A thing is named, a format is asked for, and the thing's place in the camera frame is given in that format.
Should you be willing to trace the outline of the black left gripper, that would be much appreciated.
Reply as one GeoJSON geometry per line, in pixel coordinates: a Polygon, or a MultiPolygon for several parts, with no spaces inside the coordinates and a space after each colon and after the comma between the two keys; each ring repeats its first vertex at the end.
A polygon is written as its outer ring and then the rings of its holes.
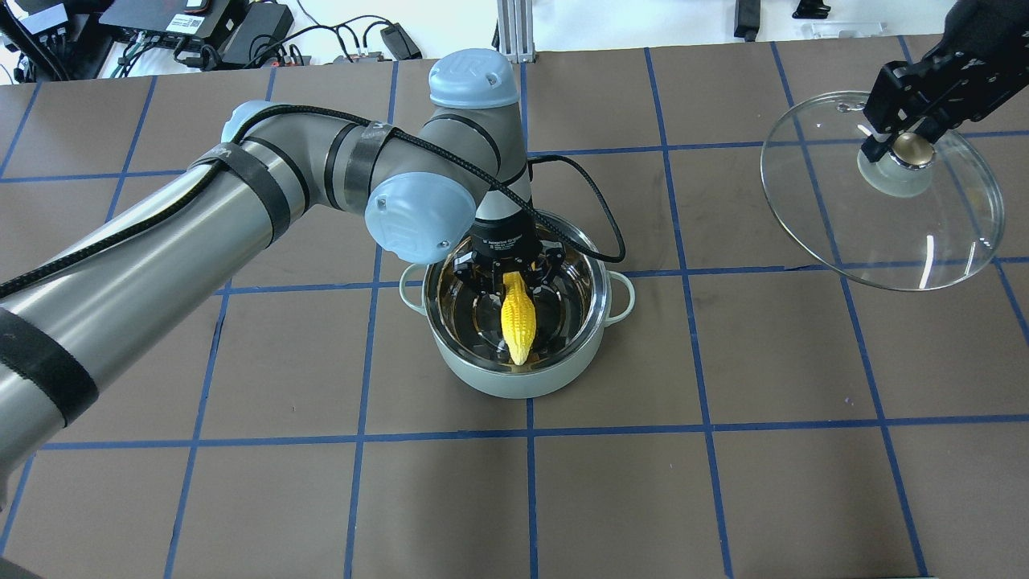
{"type": "Polygon", "coordinates": [[[452,272],[474,291],[475,318],[500,318],[507,273],[521,275],[536,316],[555,316],[549,285],[567,256],[561,242],[540,239],[531,217],[475,220],[468,241],[469,249],[453,257],[452,272]]]}

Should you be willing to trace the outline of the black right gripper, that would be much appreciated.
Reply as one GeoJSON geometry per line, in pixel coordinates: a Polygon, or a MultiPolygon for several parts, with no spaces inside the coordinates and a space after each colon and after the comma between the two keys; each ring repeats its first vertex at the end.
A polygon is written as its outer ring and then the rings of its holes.
{"type": "Polygon", "coordinates": [[[923,139],[934,146],[950,129],[988,117],[1026,88],[1027,33],[1026,1],[955,2],[941,41],[920,61],[879,70],[865,102],[865,160],[881,161],[898,132],[922,118],[923,139]]]}

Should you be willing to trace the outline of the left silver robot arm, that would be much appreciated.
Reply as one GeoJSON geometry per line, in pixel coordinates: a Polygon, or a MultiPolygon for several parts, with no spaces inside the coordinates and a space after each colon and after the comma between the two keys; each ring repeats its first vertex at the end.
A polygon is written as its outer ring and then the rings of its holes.
{"type": "Polygon", "coordinates": [[[322,205],[386,252],[441,263],[521,217],[497,261],[538,260],[514,66],[493,49],[434,63],[416,134],[321,107],[248,101],[190,168],[47,263],[2,283],[2,481],[145,352],[322,205]]]}

